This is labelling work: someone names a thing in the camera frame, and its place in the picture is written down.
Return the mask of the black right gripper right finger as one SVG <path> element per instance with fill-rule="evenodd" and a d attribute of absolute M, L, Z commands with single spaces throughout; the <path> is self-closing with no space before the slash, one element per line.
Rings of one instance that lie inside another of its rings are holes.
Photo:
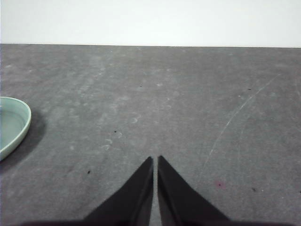
<path fill-rule="evenodd" d="M 158 201 L 164 226 L 221 226 L 230 219 L 196 192 L 163 157 L 158 157 Z"/>

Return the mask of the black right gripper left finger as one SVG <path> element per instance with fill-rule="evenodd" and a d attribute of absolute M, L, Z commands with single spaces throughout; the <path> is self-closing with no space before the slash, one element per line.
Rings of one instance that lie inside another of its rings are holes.
<path fill-rule="evenodd" d="M 148 157 L 125 184 L 84 218 L 89 226 L 148 226 L 153 199 L 153 159 Z"/>

